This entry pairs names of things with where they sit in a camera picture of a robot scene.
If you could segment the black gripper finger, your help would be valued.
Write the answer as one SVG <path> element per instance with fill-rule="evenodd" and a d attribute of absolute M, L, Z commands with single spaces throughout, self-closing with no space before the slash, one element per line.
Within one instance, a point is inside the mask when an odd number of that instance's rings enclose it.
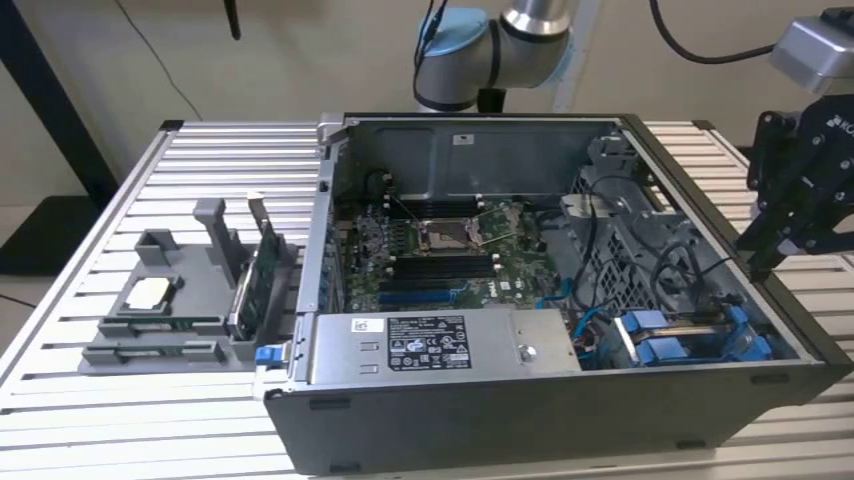
<path fill-rule="evenodd" d="M 802 175 L 783 197 L 784 223 L 776 251 L 783 256 L 852 250 L 852 171 Z"/>
<path fill-rule="evenodd" d="M 823 254 L 823 167 L 750 167 L 747 187 L 756 193 L 756 213 L 739 235 L 751 281 L 763 281 L 794 255 Z"/>

